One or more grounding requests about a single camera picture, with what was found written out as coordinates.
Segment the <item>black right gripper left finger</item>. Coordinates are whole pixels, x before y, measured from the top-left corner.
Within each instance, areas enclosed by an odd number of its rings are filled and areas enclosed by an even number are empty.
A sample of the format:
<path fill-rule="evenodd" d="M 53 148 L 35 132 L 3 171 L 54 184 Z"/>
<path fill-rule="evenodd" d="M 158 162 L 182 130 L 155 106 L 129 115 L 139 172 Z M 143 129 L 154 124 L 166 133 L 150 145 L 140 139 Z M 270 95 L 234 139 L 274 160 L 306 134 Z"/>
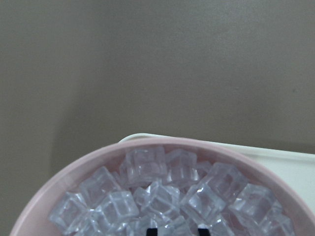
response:
<path fill-rule="evenodd" d="M 157 236 L 157 228 L 148 228 L 146 230 L 146 236 Z"/>

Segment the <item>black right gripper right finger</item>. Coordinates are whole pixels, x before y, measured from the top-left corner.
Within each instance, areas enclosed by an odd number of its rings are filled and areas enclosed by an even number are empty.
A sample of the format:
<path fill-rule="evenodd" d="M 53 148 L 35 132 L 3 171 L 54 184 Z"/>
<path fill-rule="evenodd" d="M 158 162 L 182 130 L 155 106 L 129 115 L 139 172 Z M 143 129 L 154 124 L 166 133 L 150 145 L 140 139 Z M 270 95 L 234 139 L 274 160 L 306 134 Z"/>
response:
<path fill-rule="evenodd" d="M 209 236 L 209 230 L 205 228 L 198 228 L 199 236 Z"/>

